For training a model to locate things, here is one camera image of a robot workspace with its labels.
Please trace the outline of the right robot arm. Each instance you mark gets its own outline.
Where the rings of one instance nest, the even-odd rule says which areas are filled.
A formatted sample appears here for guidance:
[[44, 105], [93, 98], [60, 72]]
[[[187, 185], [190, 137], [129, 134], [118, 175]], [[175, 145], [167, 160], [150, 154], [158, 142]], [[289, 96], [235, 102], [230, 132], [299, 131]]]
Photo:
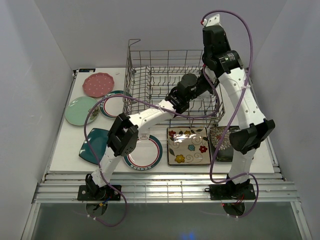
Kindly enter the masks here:
[[248, 76], [239, 54], [231, 50], [225, 30], [220, 25], [202, 30], [204, 53], [203, 75], [217, 79], [224, 87], [233, 107], [233, 118], [238, 119], [239, 130], [231, 132], [229, 142], [233, 149], [232, 164], [226, 180], [213, 183], [208, 190], [212, 200], [253, 200], [258, 192], [250, 183], [250, 168], [261, 143], [275, 128], [275, 122], [266, 119], [250, 90]]

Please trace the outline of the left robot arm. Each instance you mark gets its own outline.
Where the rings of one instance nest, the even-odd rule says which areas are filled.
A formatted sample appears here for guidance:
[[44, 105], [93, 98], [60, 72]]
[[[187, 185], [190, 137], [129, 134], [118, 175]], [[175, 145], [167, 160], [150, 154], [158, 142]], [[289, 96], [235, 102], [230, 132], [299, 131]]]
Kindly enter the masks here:
[[115, 190], [110, 184], [111, 176], [120, 160], [135, 150], [139, 134], [176, 117], [191, 119], [185, 113], [190, 102], [205, 93], [215, 95], [218, 84], [216, 77], [209, 77], [206, 73], [200, 76], [187, 73], [157, 105], [149, 103], [148, 109], [136, 114], [119, 114], [108, 132], [104, 155], [97, 160], [97, 170], [85, 177], [88, 195], [94, 200], [100, 200], [109, 190]]

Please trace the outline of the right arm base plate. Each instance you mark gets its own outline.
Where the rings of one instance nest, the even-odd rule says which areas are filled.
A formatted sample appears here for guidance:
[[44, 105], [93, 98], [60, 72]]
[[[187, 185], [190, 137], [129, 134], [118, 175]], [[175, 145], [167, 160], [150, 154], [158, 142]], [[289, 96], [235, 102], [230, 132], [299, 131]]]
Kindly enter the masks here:
[[251, 183], [245, 186], [230, 186], [227, 184], [210, 184], [204, 189], [211, 200], [254, 200], [256, 193]]

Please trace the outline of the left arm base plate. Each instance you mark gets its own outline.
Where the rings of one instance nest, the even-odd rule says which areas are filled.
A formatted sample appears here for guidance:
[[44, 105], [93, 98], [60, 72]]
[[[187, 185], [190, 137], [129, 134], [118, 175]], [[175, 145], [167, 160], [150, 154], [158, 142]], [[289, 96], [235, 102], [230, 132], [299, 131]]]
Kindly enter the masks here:
[[78, 189], [77, 200], [78, 201], [119, 201], [121, 199], [120, 191], [122, 190], [121, 185], [113, 185], [116, 189], [112, 189], [109, 186], [104, 186], [98, 190], [97, 194], [94, 195], [90, 192], [86, 185], [81, 185]]

